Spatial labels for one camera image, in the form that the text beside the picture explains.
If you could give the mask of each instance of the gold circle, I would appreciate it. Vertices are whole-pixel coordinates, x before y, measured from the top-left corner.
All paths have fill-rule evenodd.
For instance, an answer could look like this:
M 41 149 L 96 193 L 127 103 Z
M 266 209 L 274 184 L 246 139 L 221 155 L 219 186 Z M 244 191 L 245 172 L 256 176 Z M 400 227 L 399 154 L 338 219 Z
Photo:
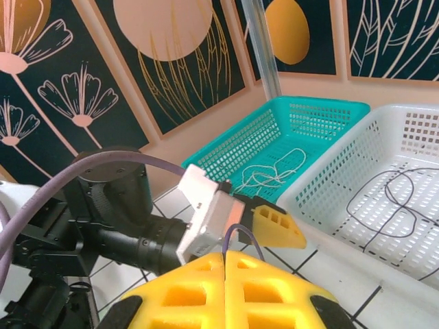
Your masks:
M 149 58 L 169 62 L 194 52 L 212 23 L 212 0 L 114 0 L 117 23 Z
M 294 0 L 274 0 L 265 11 L 274 55 L 285 64 L 299 63 L 308 54 L 309 27 Z
M 51 0 L 3 1 L 3 5 L 0 4 L 0 36 L 3 39 L 0 51 L 17 53 L 28 47 L 46 26 L 50 6 Z

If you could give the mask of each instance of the white tile floor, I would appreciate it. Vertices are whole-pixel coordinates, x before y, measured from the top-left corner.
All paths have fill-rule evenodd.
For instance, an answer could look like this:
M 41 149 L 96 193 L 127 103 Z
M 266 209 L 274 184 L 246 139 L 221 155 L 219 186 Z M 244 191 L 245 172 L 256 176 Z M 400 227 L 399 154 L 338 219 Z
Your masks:
M 155 205 L 155 215 L 163 214 L 188 221 L 193 214 L 187 200 L 175 189 L 158 198 Z M 257 256 L 252 246 L 236 243 L 233 249 L 242 249 L 251 256 Z M 318 251 L 312 243 L 305 250 L 265 248 L 263 253 L 268 263 L 332 292 L 358 328 L 439 328 L 439 313 L 429 314 L 395 292 L 382 289 L 378 282 Z M 152 273 L 100 258 L 91 276 L 99 315 L 104 316 L 125 291 L 153 279 L 155 275 Z M 8 300 L 20 297 L 28 282 L 25 270 L 12 269 L 0 296 L 1 310 Z

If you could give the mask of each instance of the teal basket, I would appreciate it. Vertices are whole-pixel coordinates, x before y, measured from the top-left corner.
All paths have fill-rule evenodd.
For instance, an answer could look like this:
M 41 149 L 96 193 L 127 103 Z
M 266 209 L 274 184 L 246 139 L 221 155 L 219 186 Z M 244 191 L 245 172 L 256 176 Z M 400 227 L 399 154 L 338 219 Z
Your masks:
M 194 164 L 212 180 L 230 180 L 232 192 L 258 195 L 274 203 L 369 112 L 369 105 L 352 101 L 277 97 L 186 159 L 182 166 Z

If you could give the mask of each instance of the white basket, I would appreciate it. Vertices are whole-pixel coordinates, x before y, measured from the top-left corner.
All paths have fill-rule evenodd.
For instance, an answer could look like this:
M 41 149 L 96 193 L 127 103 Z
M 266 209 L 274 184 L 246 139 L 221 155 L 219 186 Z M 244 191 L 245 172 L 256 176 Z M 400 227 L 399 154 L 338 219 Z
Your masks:
M 277 204 L 320 247 L 439 309 L 439 106 L 372 111 Z

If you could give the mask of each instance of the tangled cable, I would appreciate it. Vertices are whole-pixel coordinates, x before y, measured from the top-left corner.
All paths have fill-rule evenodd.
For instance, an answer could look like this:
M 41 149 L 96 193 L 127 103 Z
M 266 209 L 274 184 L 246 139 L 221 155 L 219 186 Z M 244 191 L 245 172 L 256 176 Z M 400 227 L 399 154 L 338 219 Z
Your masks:
M 288 169 L 282 173 L 279 173 L 278 168 L 277 168 L 277 165 L 279 164 L 279 162 L 284 160 L 286 157 L 288 157 L 290 154 L 294 153 L 295 151 L 299 151 L 303 154 L 302 162 L 294 169 Z M 245 168 L 242 171 L 242 184 L 239 185 L 234 190 L 234 193 L 238 193 L 246 187 L 259 187 L 258 191 L 256 192 L 256 195 L 259 195 L 259 193 L 261 192 L 261 189 L 263 187 L 279 188 L 282 186 L 282 184 L 284 184 L 286 182 L 285 179 L 288 178 L 288 176 L 290 176 L 293 173 L 296 173 L 297 170 L 299 170 L 299 168 L 301 168 L 303 166 L 303 164 L 305 163 L 306 160 L 307 160 L 307 154 L 305 153 L 305 151 L 303 151 L 302 149 L 299 149 L 299 148 L 294 148 L 291 151 L 289 151 L 288 153 L 286 153 L 282 158 L 278 159 L 272 166 L 263 166 L 263 165 L 259 165 L 259 164 L 254 164 L 254 165 L 248 166 L 247 168 Z M 268 170 L 273 171 L 274 175 L 269 175 L 266 172 L 254 170 L 251 173 L 250 177 L 246 180 L 246 172 L 250 168 L 268 169 Z
M 397 170 L 387 170 L 387 171 L 382 171 L 381 173 L 378 173 L 377 175 L 373 176 L 372 178 L 370 178 L 357 192 L 356 194 L 353 195 L 353 197 L 351 198 L 351 200 L 348 202 L 347 206 L 346 206 L 346 212 L 354 219 L 356 220 L 356 222 L 358 222 L 360 225 L 364 226 L 366 229 L 374 232 L 374 236 L 363 246 L 361 247 L 363 249 L 363 253 L 366 252 L 367 247 L 379 236 L 386 236 L 386 237 L 390 237 L 390 238 L 395 238 L 395 239 L 403 239 L 403 238 L 407 238 L 411 235 L 413 235 L 415 229 L 416 229 L 416 224 L 418 222 L 418 219 L 421 218 L 423 221 L 426 222 L 430 222 L 433 223 L 434 226 L 438 226 L 437 221 L 430 219 L 428 216 L 424 215 L 422 212 L 415 210 L 411 207 L 408 206 L 408 204 L 411 202 L 413 195 L 414 195 L 414 190 L 415 190 L 415 184 L 413 182 L 413 180 L 411 179 L 411 177 L 408 175 L 409 173 L 415 173 L 415 172 L 421 172 L 421 171 L 439 171 L 439 169 L 437 168 L 429 168 L 429 167 L 425 167 L 425 168 L 417 168 L 417 169 L 408 169 L 405 171 L 397 171 Z M 390 179 L 388 179 L 387 182 L 385 182 L 385 184 L 383 185 L 384 188 L 384 193 L 385 196 L 389 199 L 390 202 L 392 202 L 393 204 L 397 205 L 398 208 L 394 211 L 394 213 L 392 213 L 392 215 L 383 223 L 383 225 L 378 229 L 375 230 L 373 228 L 368 227 L 365 223 L 363 223 L 363 221 L 361 219 L 359 219 L 358 217 L 355 216 L 355 213 L 352 212 L 349 208 L 351 206 L 351 204 L 353 203 L 353 201 L 357 198 L 357 196 L 361 193 L 361 191 L 374 179 L 376 179 L 377 177 L 379 177 L 380 175 L 385 175 L 385 174 L 389 174 L 389 173 L 393 173 L 393 177 L 391 177 Z M 406 178 L 408 180 L 408 182 L 410 183 L 410 192 L 408 194 L 408 196 L 406 197 L 405 201 L 403 203 L 400 203 L 396 197 L 394 196 L 394 193 L 390 190 L 390 185 L 391 183 L 393 183 L 396 179 L 400 178 L 401 176 L 403 176 L 404 178 Z M 407 212 L 407 214 L 410 214 L 413 217 L 413 221 L 412 221 L 412 226 L 409 230 L 409 232 L 407 234 L 404 235 L 395 235 L 395 234 L 388 234 L 388 233 L 384 233 L 382 232 L 384 230 L 384 228 L 389 224 L 389 222 L 391 222 L 391 220 L 393 220 L 393 218 L 396 216 L 396 214 L 398 214 L 399 211 L 401 210 L 405 210 Z M 433 270 L 431 273 L 423 276 L 422 278 L 419 278 L 418 281 L 422 281 L 432 275 L 434 275 L 435 273 L 437 273 L 439 271 L 439 267 L 435 270 Z

